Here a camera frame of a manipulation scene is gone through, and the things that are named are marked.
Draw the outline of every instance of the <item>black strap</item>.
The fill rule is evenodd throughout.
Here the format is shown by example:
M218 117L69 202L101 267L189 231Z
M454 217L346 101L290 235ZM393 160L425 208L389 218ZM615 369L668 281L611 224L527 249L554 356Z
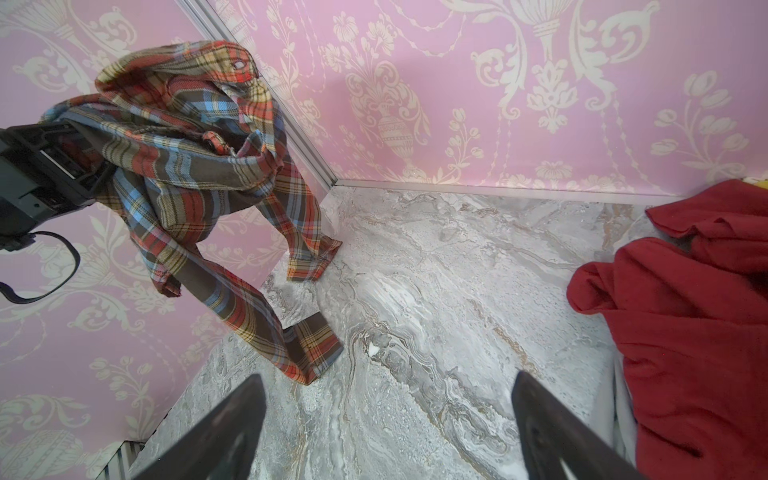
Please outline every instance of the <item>black strap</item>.
M52 294L53 292L55 292L56 290L60 289L62 285L67 283L69 281L69 279L71 279L74 276L74 273L78 271L78 267L80 266L80 253L72 246L71 243L69 243L69 240L67 240L66 238L62 237L58 233L53 233L53 232L33 232L33 233L30 233L29 235L30 235L30 237L34 237L35 235L48 235L49 237L54 237L54 238L58 238L59 240L61 240L61 242L67 247L67 250L69 250L69 253L71 253L72 256L74 257L74 269L72 269L72 273L69 274L67 279L64 280L63 282L59 283L56 288L54 288L53 290L51 290L50 292L48 292L48 293L46 293L44 295L36 296L35 298L22 298L22 297L16 295L16 292L14 292L13 289L9 285L7 285L7 284L5 284L3 282L0 282L0 293L2 293L2 295L6 299L8 299L9 302L17 303L19 305L24 305L26 303L37 302L38 300L43 299L46 296L48 296L48 295Z

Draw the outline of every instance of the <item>marble floor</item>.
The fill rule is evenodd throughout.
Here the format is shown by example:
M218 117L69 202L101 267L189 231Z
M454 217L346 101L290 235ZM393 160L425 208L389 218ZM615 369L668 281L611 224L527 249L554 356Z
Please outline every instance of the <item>marble floor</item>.
M302 387L230 335L132 471L259 373L268 411L251 478L527 478L515 375L588 417L613 343L565 287L581 264L656 236L644 208L335 187L323 209L345 242L329 269L287 283L283 258L263 291L286 324L319 308L342 356Z

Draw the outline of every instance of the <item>red towel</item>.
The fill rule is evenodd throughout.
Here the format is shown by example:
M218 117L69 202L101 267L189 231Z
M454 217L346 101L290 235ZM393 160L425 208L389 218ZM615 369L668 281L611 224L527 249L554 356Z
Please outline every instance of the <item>red towel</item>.
M635 240L568 285L624 354L652 480L768 478L768 190L729 180L647 211L691 251Z

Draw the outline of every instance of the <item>wall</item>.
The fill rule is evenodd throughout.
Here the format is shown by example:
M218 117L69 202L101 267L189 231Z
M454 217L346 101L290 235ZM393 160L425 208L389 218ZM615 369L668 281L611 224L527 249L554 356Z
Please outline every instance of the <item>wall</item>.
M768 174L764 2L210 3L341 178L686 194Z
M0 4L0 127L33 123L129 51L197 40L173 0ZM323 191L315 192L320 196ZM186 292L158 295L122 221L92 206L47 222L80 250L75 278L27 306L0 300L0 478L93 478L125 439L146 439L228 329ZM222 219L207 258L259 286L286 250L255 210ZM55 240L0 252L21 295L71 271Z

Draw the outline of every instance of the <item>baseboard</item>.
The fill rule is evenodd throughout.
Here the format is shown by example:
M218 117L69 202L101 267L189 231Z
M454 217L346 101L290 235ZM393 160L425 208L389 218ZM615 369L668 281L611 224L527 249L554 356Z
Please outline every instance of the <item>baseboard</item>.
M469 185L406 184L401 182L375 182L369 180L342 180L335 186L385 188L388 190L416 190L447 194L490 195L494 197L537 198L542 200L570 200L603 204L664 205L683 197L664 195L607 194L603 192L574 192L566 190L535 190L528 188L473 187Z

